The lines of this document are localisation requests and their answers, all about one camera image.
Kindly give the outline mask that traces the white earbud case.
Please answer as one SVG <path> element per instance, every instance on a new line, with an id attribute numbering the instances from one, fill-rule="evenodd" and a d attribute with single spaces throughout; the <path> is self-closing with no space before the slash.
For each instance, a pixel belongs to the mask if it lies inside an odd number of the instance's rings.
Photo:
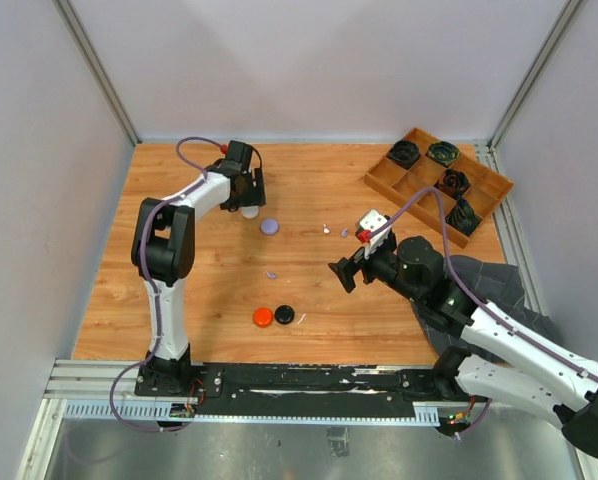
<path id="1" fill-rule="evenodd" d="M 241 209 L 241 214 L 246 219 L 254 219 L 259 214 L 259 207 L 258 206 L 243 207 Z"/>

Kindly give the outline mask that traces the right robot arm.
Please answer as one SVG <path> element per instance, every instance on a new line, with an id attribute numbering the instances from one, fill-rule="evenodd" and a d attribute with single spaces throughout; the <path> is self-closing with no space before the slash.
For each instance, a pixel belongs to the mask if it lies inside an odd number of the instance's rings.
<path id="1" fill-rule="evenodd" d="M 432 387 L 445 400 L 465 393 L 506 403 L 557 428 L 598 459 L 598 362 L 522 325 L 493 301 L 481 302 L 447 273 L 443 256 L 423 237 L 393 235 L 329 265 L 346 292 L 354 277 L 375 280 L 409 300 L 425 325 L 504 361 L 498 366 L 451 346 L 434 367 Z"/>

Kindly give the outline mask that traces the orange earbud case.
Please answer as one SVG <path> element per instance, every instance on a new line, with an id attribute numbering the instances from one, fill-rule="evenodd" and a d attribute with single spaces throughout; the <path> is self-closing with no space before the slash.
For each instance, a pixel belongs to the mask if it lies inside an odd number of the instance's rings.
<path id="1" fill-rule="evenodd" d="M 253 323 L 260 327 L 269 327 L 274 321 L 274 312 L 267 307 L 257 308 L 252 315 Z"/>

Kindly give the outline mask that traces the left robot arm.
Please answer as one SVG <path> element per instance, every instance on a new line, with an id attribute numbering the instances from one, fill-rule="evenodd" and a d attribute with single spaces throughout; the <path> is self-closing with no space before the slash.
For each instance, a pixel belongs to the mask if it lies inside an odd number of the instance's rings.
<path id="1" fill-rule="evenodd" d="M 181 147 L 202 140 L 187 137 L 175 146 L 177 156 L 198 169 L 199 177 L 173 194 L 161 199 L 148 197 L 140 204 L 131 262 L 148 293 L 152 336 L 146 358 L 138 367 L 138 396 L 183 396 L 200 380 L 201 369 L 191 361 L 184 313 L 197 222 L 214 208 L 235 212 L 266 205 L 258 150 L 237 140 L 226 145 L 208 140 L 222 157 L 201 167 L 187 159 Z"/>

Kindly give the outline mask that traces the black earbud case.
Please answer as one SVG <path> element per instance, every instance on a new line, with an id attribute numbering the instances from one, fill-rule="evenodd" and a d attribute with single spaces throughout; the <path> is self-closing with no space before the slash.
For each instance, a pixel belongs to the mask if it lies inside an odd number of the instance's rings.
<path id="1" fill-rule="evenodd" d="M 274 319 L 281 325 L 288 325 L 295 319 L 295 310 L 289 305 L 280 305 L 274 311 Z"/>

